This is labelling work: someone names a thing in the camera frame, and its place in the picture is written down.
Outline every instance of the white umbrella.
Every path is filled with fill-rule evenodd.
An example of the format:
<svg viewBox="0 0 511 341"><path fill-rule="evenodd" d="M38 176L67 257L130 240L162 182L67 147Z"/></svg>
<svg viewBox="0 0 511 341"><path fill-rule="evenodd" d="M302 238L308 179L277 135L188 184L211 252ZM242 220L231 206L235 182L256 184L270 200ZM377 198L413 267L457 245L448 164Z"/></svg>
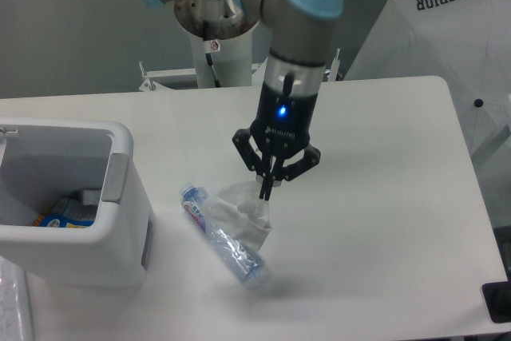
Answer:
<svg viewBox="0 0 511 341"><path fill-rule="evenodd" d="M480 153L509 123L511 0L389 0L346 79L419 75L447 81L467 148ZM499 225L511 217L511 149L490 160L476 170Z"/></svg>

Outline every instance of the crushed plastic bottle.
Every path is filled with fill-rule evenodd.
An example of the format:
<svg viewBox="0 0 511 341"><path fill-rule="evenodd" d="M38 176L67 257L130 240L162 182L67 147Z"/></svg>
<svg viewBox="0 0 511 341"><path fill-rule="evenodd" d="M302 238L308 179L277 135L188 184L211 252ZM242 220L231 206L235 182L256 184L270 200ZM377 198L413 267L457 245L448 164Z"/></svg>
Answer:
<svg viewBox="0 0 511 341"><path fill-rule="evenodd" d="M181 203L183 209L200 227L206 239L238 280L248 289L261 286L267 277L263 257L257 251L232 239L200 212L200 206L208 198L206 190L193 184L186 184L180 189L180 195L183 197Z"/></svg>

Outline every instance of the plastic bag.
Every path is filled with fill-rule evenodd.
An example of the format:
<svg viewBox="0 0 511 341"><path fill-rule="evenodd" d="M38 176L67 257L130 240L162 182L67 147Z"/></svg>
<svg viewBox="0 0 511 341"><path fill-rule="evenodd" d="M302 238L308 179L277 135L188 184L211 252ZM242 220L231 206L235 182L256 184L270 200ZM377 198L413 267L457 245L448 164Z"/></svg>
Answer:
<svg viewBox="0 0 511 341"><path fill-rule="evenodd" d="M260 250L271 231L269 203L259 198L260 189L256 181L229 185L208 197L201 211L233 239Z"/></svg>

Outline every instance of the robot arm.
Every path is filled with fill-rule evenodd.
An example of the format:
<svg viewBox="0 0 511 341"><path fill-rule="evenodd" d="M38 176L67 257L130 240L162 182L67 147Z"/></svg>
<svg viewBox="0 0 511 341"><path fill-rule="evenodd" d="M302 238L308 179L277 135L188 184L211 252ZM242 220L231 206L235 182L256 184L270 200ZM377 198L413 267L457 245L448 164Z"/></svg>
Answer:
<svg viewBox="0 0 511 341"><path fill-rule="evenodd" d="M273 186L319 163L321 153L309 143L309 126L343 0L235 2L274 30L256 118L233 137L244 163L262 181L259 197L269 200ZM283 166L302 150L301 160Z"/></svg>
<svg viewBox="0 0 511 341"><path fill-rule="evenodd" d="M237 7L232 1L188 1L194 10L186 20L180 17L178 1L175 11L184 28L193 24L187 20L195 21L188 32L204 40L243 34L253 26L244 22L243 14L273 29L255 120L233 137L244 163L262 181L259 197L269 200L271 189L282 180L293 180L319 163L321 153L309 143L309 126L343 0L234 0ZM302 150L301 160L284 166Z"/></svg>

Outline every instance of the white trash bin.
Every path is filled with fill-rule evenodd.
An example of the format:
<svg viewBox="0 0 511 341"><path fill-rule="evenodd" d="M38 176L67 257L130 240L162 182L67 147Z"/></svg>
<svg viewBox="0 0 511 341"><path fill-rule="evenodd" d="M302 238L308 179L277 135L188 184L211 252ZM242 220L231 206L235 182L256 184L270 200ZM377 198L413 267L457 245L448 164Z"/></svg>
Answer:
<svg viewBox="0 0 511 341"><path fill-rule="evenodd" d="M31 226L82 189L101 190L90 227ZM62 284L141 284L153 222L122 124L0 117L0 256Z"/></svg>

